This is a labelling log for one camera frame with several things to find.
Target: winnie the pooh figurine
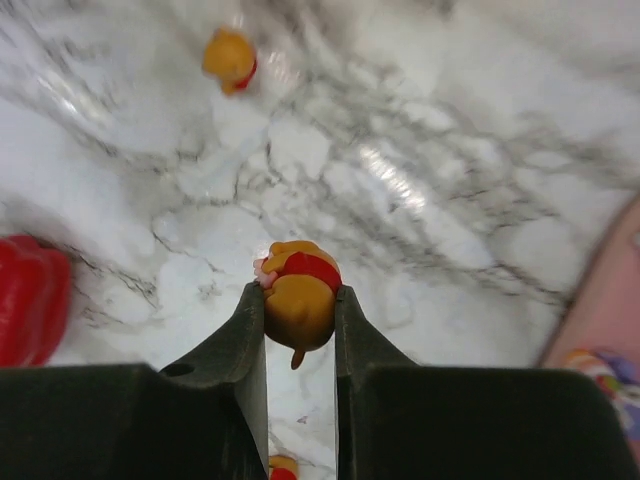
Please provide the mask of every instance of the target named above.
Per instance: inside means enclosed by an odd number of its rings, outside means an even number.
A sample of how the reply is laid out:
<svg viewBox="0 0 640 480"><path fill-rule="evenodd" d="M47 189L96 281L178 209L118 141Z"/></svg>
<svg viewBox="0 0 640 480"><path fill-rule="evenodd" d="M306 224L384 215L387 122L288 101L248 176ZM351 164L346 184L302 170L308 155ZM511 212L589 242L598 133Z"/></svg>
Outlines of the winnie the pooh figurine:
<svg viewBox="0 0 640 480"><path fill-rule="evenodd" d="M298 462L284 455L269 457L269 480L297 480Z"/></svg>
<svg viewBox="0 0 640 480"><path fill-rule="evenodd" d="M253 262L264 289L265 333L294 350L296 370L306 352L329 341L336 295L342 286L335 260L313 242L276 242L269 256Z"/></svg>
<svg viewBox="0 0 640 480"><path fill-rule="evenodd" d="M202 69L218 77L225 95L245 90L257 68L256 52L249 40L228 27L220 27L204 51Z"/></svg>

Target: colorful toy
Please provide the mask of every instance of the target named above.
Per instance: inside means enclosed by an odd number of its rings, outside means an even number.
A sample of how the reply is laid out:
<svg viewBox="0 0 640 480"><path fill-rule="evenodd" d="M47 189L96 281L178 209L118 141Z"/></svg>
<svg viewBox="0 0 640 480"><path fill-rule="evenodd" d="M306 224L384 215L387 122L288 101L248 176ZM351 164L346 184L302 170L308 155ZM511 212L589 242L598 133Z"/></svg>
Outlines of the colorful toy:
<svg viewBox="0 0 640 480"><path fill-rule="evenodd" d="M269 480L297 480L298 463L283 455L269 457Z"/></svg>
<svg viewBox="0 0 640 480"><path fill-rule="evenodd" d="M43 365L67 325L71 263L27 235L0 239L0 367Z"/></svg>
<svg viewBox="0 0 640 480"><path fill-rule="evenodd" d="M322 347L333 335L342 279L335 260L313 242L276 242L269 252L253 262L264 289L265 333L294 350L295 370L305 352Z"/></svg>
<svg viewBox="0 0 640 480"><path fill-rule="evenodd" d="M632 441L640 440L640 385L634 366L609 351L575 350L565 368L590 377L609 398L620 424Z"/></svg>
<svg viewBox="0 0 640 480"><path fill-rule="evenodd" d="M204 52L202 69L218 77L226 95L245 90L258 68L256 52L240 32L220 27Z"/></svg>

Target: yellow bear figurine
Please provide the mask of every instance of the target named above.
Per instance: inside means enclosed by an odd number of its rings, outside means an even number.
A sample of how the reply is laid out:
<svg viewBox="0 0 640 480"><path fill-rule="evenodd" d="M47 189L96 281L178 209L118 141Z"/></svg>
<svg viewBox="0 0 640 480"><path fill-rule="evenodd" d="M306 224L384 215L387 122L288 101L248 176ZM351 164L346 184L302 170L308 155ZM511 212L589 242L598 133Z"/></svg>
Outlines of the yellow bear figurine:
<svg viewBox="0 0 640 480"><path fill-rule="evenodd" d="M336 295L342 286L335 260L313 242L276 242L269 257L253 263L264 289L265 333L294 350L297 369L306 352L329 341Z"/></svg>
<svg viewBox="0 0 640 480"><path fill-rule="evenodd" d="M245 90L257 68L256 52L249 40L227 27L216 31L204 51L202 69L218 77L226 95Z"/></svg>

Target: pink object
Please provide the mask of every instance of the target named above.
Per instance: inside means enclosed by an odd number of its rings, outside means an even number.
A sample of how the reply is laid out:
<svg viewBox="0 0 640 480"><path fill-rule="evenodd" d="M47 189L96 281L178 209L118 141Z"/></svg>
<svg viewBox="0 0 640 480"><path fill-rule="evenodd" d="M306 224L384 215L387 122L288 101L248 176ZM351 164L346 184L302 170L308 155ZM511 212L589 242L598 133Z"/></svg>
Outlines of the pink object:
<svg viewBox="0 0 640 480"><path fill-rule="evenodd" d="M576 349L613 351L640 368L640 197L602 242L541 364L560 368ZM640 441L630 445L640 464Z"/></svg>
<svg viewBox="0 0 640 480"><path fill-rule="evenodd" d="M260 286L265 290L271 288L273 282L278 279L278 274L276 272L271 272L267 275L262 271L262 264L266 262L268 258L269 257L253 261L253 274L256 276L256 280Z"/></svg>

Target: blurry figurine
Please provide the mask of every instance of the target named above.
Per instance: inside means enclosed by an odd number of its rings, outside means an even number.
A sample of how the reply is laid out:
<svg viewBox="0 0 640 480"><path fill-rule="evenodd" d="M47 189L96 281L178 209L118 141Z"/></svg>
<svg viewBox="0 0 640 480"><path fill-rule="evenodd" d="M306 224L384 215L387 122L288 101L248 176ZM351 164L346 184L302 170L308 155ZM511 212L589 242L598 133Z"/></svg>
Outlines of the blurry figurine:
<svg viewBox="0 0 640 480"><path fill-rule="evenodd" d="M218 77L226 95L245 90L258 61L249 40L240 32L220 27L204 51L202 69Z"/></svg>
<svg viewBox="0 0 640 480"><path fill-rule="evenodd" d="M306 352L329 341L336 295L342 286L335 260L313 242L276 242L269 256L253 262L264 289L265 333L294 350L297 369Z"/></svg>
<svg viewBox="0 0 640 480"><path fill-rule="evenodd" d="M298 480L298 463L283 455L269 457L269 480Z"/></svg>

